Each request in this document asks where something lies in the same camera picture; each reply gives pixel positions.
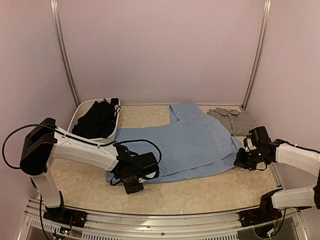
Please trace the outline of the light blue long sleeve shirt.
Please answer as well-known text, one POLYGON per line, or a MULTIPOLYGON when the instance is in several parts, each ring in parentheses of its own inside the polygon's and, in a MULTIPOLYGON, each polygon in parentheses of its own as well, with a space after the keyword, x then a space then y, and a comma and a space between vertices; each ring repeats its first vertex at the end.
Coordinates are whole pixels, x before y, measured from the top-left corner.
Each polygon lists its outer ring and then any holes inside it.
POLYGON ((116 141, 127 141, 129 150, 162 156, 159 177, 147 184, 205 178, 234 167, 242 144, 218 119, 194 104, 170 105, 169 117, 167 125, 120 128, 116 133, 116 141))

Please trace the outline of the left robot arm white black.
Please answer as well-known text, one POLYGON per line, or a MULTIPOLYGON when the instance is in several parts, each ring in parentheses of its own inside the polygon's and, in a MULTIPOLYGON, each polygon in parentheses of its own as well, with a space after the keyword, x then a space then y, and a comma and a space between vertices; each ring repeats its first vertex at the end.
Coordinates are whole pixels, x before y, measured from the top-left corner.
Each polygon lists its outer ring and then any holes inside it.
POLYGON ((33 130, 23 143, 20 169, 30 176, 45 205, 44 219, 69 227, 83 228, 87 212, 65 207, 50 171, 50 161, 64 159, 110 172, 127 194, 144 189, 143 182, 159 177, 160 158, 152 152, 138 154, 126 142, 98 143, 66 132, 53 118, 32 124, 33 130))

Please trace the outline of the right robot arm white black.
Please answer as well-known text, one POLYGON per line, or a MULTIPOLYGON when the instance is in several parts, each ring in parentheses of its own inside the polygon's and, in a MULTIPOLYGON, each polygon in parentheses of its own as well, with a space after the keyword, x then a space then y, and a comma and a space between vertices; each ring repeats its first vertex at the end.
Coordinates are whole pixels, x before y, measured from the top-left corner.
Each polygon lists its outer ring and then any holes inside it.
MULTIPOLYGON (((303 170, 316 178, 320 176, 320 153, 317 150, 294 145, 282 139, 271 140, 267 129, 259 126, 251 129, 245 138, 253 149, 247 146, 238 150, 234 165, 255 171, 259 163, 285 164, 303 170)), ((282 218, 283 208, 320 207, 320 185, 287 190, 273 190, 260 198, 260 205, 251 210, 239 212, 242 227, 259 225, 282 218)))

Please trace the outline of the folded grey button shirt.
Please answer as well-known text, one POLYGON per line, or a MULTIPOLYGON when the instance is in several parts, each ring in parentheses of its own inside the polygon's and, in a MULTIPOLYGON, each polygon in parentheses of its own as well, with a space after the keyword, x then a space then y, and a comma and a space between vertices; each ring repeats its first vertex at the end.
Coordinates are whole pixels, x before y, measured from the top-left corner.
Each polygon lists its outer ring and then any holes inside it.
POLYGON ((219 120, 232 136, 246 136, 256 127, 252 115, 247 111, 216 107, 209 109, 207 114, 219 120))

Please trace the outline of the front aluminium frame rail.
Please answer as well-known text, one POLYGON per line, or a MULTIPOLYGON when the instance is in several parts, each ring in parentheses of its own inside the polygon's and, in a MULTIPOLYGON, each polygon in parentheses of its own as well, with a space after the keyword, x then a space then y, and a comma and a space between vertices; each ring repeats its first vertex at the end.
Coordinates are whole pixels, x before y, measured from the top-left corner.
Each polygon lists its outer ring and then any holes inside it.
POLYGON ((63 224, 40 219, 40 202, 30 199, 25 207, 17 240, 240 240, 257 239, 259 226, 241 225, 240 211, 200 214, 144 215, 86 210, 83 227, 73 226, 69 235, 63 224))

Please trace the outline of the right aluminium corner post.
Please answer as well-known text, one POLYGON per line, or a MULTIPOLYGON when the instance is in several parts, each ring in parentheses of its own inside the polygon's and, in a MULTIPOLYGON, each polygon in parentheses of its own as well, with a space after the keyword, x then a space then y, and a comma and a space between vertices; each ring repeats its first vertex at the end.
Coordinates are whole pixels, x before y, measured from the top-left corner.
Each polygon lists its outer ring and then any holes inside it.
POLYGON ((255 50, 255 55, 253 59, 253 65, 250 71, 249 75, 249 82, 246 88, 246 92, 244 95, 244 99, 241 105, 242 110, 246 111, 249 102, 253 93, 254 85, 257 79, 262 55, 263 55, 263 50, 264 50, 264 45, 267 37, 267 32, 268 32, 268 25, 269 25, 269 19, 270 19, 270 13, 271 13, 271 5, 272 1, 271 0, 265 0, 264 5, 263 5, 263 11, 262 11, 262 19, 261 19, 261 25, 260 25, 260 30, 258 34, 258 40, 257 40, 257 46, 255 50))

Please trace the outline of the aluminium corner post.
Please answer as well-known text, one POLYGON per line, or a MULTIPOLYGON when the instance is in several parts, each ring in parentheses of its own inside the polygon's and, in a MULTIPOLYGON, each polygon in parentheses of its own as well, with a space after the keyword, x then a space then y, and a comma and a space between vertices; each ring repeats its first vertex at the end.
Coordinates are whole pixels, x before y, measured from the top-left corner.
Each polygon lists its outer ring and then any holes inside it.
POLYGON ((63 34, 63 28, 62 28, 62 21, 60 17, 60 9, 59 9, 59 1, 58 0, 51 0, 50 1, 50 8, 51 8, 51 14, 55 29, 55 34, 57 38, 57 44, 62 60, 62 65, 66 74, 67 83, 70 88, 71 96, 74 101, 74 104, 76 107, 78 107, 81 103, 80 97, 77 91, 77 87, 73 78, 67 48, 64 40, 64 34, 63 34))
POLYGON ((268 32, 268 25, 269 25, 269 19, 270 19, 270 13, 271 13, 271 5, 272 1, 271 0, 265 0, 264 5, 263 5, 263 11, 262 11, 262 19, 261 19, 261 25, 260 25, 260 30, 258 34, 258 40, 257 40, 257 46, 255 50, 255 55, 253 59, 253 65, 250 71, 249 75, 249 82, 246 88, 246 92, 244 95, 244 99, 241 105, 242 110, 246 111, 249 102, 253 93, 254 85, 257 79, 262 55, 263 55, 263 50, 264 50, 264 45, 267 37, 267 32, 268 32))

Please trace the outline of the left aluminium corner post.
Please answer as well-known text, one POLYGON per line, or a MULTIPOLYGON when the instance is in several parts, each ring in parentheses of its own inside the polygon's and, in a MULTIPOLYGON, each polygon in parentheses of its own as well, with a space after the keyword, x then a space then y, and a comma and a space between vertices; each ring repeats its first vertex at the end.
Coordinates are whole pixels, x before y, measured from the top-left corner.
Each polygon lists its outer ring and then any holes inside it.
POLYGON ((66 74, 67 83, 70 88, 71 96, 74 101, 74 104, 76 107, 78 107, 81 103, 80 97, 77 91, 77 87, 73 78, 67 48, 64 40, 64 34, 63 34, 63 28, 62 28, 62 21, 60 17, 60 9, 59 9, 59 1, 58 0, 51 0, 50 1, 50 8, 51 8, 51 14, 55 29, 55 34, 57 38, 57 44, 62 60, 62 65, 66 74))

